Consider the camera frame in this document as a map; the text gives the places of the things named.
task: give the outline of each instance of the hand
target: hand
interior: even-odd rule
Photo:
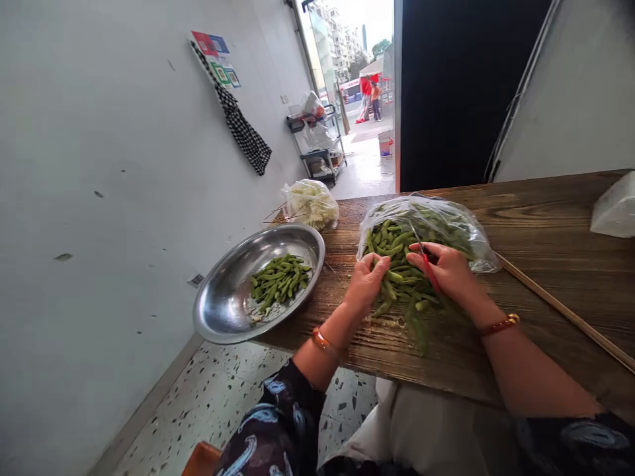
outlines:
[[[424,243],[424,246],[439,259],[437,264],[430,263],[430,268],[435,274],[441,290],[463,309],[469,312],[469,308],[475,303],[489,299],[485,290],[474,278],[468,266],[468,260],[463,253],[437,243]],[[409,248],[413,251],[420,251],[421,245],[413,243]],[[417,253],[408,253],[406,257],[410,264],[418,267],[424,273],[426,272],[423,256]]]
[[[373,260],[378,260],[370,270]],[[377,253],[368,253],[355,264],[349,289],[342,304],[355,315],[364,316],[370,312],[372,302],[382,285],[382,279],[390,267],[390,257],[381,257]]]

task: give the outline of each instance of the building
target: building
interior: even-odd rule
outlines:
[[[345,83],[349,78],[349,66],[360,48],[359,35],[350,28],[344,28],[337,7],[331,7],[327,0],[316,0],[316,13],[325,21],[329,35],[329,48],[333,60],[335,79]]]
[[[364,51],[368,51],[368,43],[366,43],[366,25],[362,25],[362,46],[364,47]]]

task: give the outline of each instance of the hanging towel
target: hanging towel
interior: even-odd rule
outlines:
[[[190,41],[190,45],[214,82],[218,100],[225,111],[225,121],[238,147],[241,148],[246,158],[248,158],[249,162],[253,165],[253,168],[256,169],[258,175],[264,175],[265,167],[271,158],[271,148],[265,143],[260,134],[251,127],[251,124],[247,122],[243,113],[240,112],[238,101],[236,101],[233,94],[218,82],[216,76],[212,73],[207,59],[196,47],[196,43]]]

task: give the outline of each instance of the red scissors handle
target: red scissors handle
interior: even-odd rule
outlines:
[[[432,287],[435,289],[435,292],[441,295],[441,287],[439,286],[439,282],[437,281],[437,277],[435,276],[435,272],[432,271],[432,266],[430,266],[430,260],[428,259],[428,250],[421,246],[421,250],[423,251],[423,264],[425,265],[425,273],[428,275],[428,279],[432,283]]]

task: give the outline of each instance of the orange bracelet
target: orange bracelet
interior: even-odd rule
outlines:
[[[330,355],[335,357],[338,361],[346,360],[349,356],[349,353],[346,349],[338,349],[331,345],[331,343],[324,338],[322,333],[319,331],[319,327],[316,327],[311,334],[311,340],[315,342],[315,344],[320,347],[322,350],[326,350]]]
[[[518,317],[517,314],[507,314],[506,320],[499,322],[498,324],[488,326],[484,329],[478,329],[478,334],[481,337],[492,335],[500,331],[504,331],[505,329],[518,324],[520,321],[521,321],[521,318]]]

